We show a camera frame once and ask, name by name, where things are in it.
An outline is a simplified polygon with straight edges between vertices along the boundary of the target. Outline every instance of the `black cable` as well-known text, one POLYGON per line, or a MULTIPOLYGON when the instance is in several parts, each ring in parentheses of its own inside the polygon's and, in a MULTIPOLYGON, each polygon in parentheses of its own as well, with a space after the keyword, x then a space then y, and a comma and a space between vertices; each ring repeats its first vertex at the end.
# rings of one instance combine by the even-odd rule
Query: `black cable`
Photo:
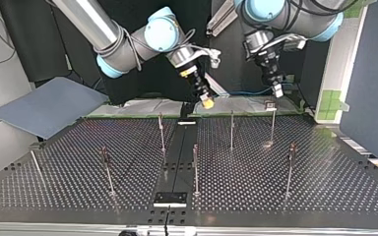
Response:
MULTIPOLYGON (((303 5, 303 0, 299 0, 299 7, 302 8, 302 5, 303 5)), ((291 23, 289 24, 289 26, 286 28, 286 30, 292 29, 293 25, 296 23, 297 19, 299 18, 300 8, 296 9, 296 13, 295 13, 291 23)))
POLYGON ((299 90, 300 96, 305 101, 305 105, 311 110, 312 114, 315 116, 315 111, 312 109, 311 104, 309 104, 308 100, 306 100, 305 95, 302 92, 302 88, 300 87, 299 83, 296 83, 297 89, 299 90))
POLYGON ((321 3, 319 3, 317 0, 310 0, 315 6, 317 6, 318 8, 324 10, 324 11, 327 11, 327 12, 343 12, 345 10, 347 10, 348 8, 352 7, 353 4, 350 4, 342 9, 334 9, 334 8, 329 8, 327 6, 324 6, 322 5, 321 3))
POLYGON ((348 10, 350 7, 354 6, 354 4, 356 4, 359 0, 354 0, 352 1, 350 4, 348 4, 347 6, 343 7, 342 9, 339 9, 335 12, 330 12, 330 13, 320 13, 320 12, 314 12, 314 11, 311 11, 309 9, 306 9, 306 8, 303 8, 301 6, 299 6, 299 4, 297 4, 296 2, 294 1, 290 1, 290 4, 299 8, 301 11, 304 11, 306 13, 309 13, 309 14, 312 14, 312 15, 315 15, 315 16, 321 16, 321 17, 329 17, 329 16, 334 16, 338 13, 341 13, 341 12, 344 12, 346 10, 348 10))
POLYGON ((7 59, 5 59, 5 60, 0 61, 0 64, 5 63, 5 62, 11 60, 11 59, 15 56, 15 53, 16 53, 16 51, 15 51, 15 49, 14 49, 14 50, 12 51, 11 56, 9 56, 9 57, 8 57, 7 59))
POLYGON ((290 2, 289 0, 286 0, 284 2, 287 6, 287 18, 286 18, 286 22, 284 23, 284 27, 282 28, 282 31, 286 31, 288 25, 289 25, 289 21, 290 21, 290 15, 291 15, 291 10, 290 10, 290 2))
POLYGON ((97 89, 101 81, 102 81, 102 78, 97 79, 97 81, 94 82, 94 84, 92 85, 92 89, 97 89))

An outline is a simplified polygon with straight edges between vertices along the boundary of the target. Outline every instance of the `gray panel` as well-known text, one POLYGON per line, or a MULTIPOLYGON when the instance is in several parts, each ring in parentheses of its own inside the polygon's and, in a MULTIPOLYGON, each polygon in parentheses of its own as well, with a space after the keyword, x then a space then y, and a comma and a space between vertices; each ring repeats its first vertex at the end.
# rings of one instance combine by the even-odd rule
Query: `gray panel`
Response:
POLYGON ((341 130, 378 157, 378 1, 369 6, 341 130))
POLYGON ((49 139, 78 118, 88 115, 107 96, 65 78, 0 107, 0 119, 44 139, 49 139))

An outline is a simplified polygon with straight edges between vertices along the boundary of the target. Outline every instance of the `vertical metal rod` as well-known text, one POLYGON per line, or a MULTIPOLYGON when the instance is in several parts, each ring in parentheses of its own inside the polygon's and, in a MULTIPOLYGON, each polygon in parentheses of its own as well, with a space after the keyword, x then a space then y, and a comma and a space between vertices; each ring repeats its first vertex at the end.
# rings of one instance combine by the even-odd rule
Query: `vertical metal rod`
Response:
POLYGON ((272 119, 272 132, 270 134, 270 143, 273 144, 273 137, 275 135, 275 123, 276 123, 276 111, 273 111, 273 119, 272 119))
POLYGON ((286 196, 285 199, 289 197, 289 192, 290 192, 290 182, 291 182, 291 177, 292 177, 292 171, 293 171, 293 166, 296 161, 296 143, 292 143, 289 147, 289 173, 287 176, 287 186, 286 186, 286 196))
POLYGON ((290 181, 291 181, 291 177, 292 177, 292 164, 290 163, 289 164, 289 174, 288 174, 288 177, 287 177, 287 187, 286 187, 286 196, 285 196, 285 199, 287 200, 287 198, 289 198, 289 190, 290 190, 290 181))
POLYGON ((33 150, 30 150, 30 153, 31 153, 31 156, 32 156, 32 159, 33 159, 33 163, 35 164, 36 170, 38 171, 38 174, 41 177, 42 182, 44 182, 44 176, 42 175, 41 168, 39 167, 35 153, 33 152, 33 150))
POLYGON ((198 182, 198 146, 193 146, 193 163, 195 165, 195 196, 199 196, 199 182, 198 182))
POLYGON ((110 175, 109 166, 107 164, 106 164, 106 174, 108 175, 109 186, 110 186, 110 189, 111 189, 111 195, 116 195, 115 190, 113 189, 112 177, 110 175))
POLYGON ((164 128, 162 125, 162 114, 158 116, 158 127, 160 128, 160 133, 161 133, 161 150, 165 152, 165 146, 164 146, 164 128))
POLYGON ((110 159, 110 156, 108 155, 107 147, 102 147, 102 150, 100 151, 100 157, 102 160, 102 165, 104 165, 106 169, 106 175, 108 177, 109 187, 110 187, 110 195, 116 196, 116 192, 113 188, 112 176, 109 170, 109 164, 110 164, 111 159, 110 159))
POLYGON ((231 110, 231 150, 234 149, 234 111, 231 110))

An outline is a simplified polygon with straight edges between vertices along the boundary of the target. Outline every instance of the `robotic arm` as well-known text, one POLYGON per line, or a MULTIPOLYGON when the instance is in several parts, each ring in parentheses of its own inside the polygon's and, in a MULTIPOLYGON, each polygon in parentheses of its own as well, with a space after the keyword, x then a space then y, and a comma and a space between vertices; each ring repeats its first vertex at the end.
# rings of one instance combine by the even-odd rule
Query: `robotic arm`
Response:
POLYGON ((302 49, 306 40, 327 41, 344 19, 347 0, 234 0, 247 60, 262 68, 263 80, 276 97, 284 95, 281 50, 302 49))
POLYGON ((146 26, 129 33, 112 21, 96 0, 53 0, 78 30, 94 46, 97 64, 110 78, 119 78, 129 71, 142 69, 145 61, 166 53, 179 75, 186 78, 193 94, 205 108, 214 106, 209 85, 202 75, 198 58, 211 57, 211 64, 220 64, 219 51, 189 43, 193 36, 183 33, 168 7, 152 14, 146 26))

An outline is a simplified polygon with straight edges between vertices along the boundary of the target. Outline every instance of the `green tape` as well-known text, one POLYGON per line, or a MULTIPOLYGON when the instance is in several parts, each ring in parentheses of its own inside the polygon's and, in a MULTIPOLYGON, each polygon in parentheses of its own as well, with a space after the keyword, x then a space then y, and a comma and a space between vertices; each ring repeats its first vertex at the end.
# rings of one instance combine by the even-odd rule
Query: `green tape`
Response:
POLYGON ((345 18, 359 18, 361 9, 363 9, 367 4, 369 4, 369 1, 367 0, 359 0, 357 3, 355 3, 352 7, 347 9, 345 11, 345 18))
POLYGON ((317 115, 318 120, 332 121, 336 119, 337 111, 341 106, 341 95, 340 90, 323 90, 317 115))

